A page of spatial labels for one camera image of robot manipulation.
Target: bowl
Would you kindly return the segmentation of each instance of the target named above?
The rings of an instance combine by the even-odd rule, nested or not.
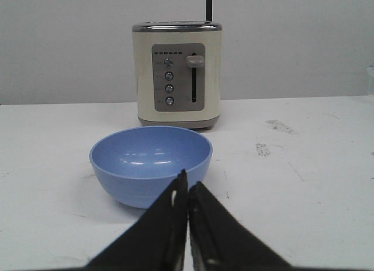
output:
[[[89,159],[115,200],[146,209],[181,170],[186,169],[190,187],[203,180],[212,153],[210,141],[196,131],[147,126],[103,138],[92,147]]]

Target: toaster chrome trim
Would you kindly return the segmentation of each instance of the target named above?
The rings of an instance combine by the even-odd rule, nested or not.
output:
[[[222,25],[211,21],[144,22],[133,26],[133,32],[138,33],[215,32],[218,30],[222,30]]]

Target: white wall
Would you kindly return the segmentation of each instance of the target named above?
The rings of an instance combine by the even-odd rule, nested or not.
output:
[[[131,26],[201,20],[204,0],[0,0],[0,103],[133,102]],[[213,0],[221,97],[363,95],[374,0]]]

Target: toaster control panel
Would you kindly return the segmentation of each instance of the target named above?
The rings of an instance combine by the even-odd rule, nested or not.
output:
[[[187,112],[204,108],[204,44],[155,44],[152,65],[155,110]]]

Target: white table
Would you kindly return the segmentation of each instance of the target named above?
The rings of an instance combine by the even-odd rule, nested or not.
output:
[[[139,125],[136,103],[0,106],[0,270],[83,266],[141,216],[88,159]],[[203,135],[205,185],[289,263],[374,269],[373,96],[223,100]]]

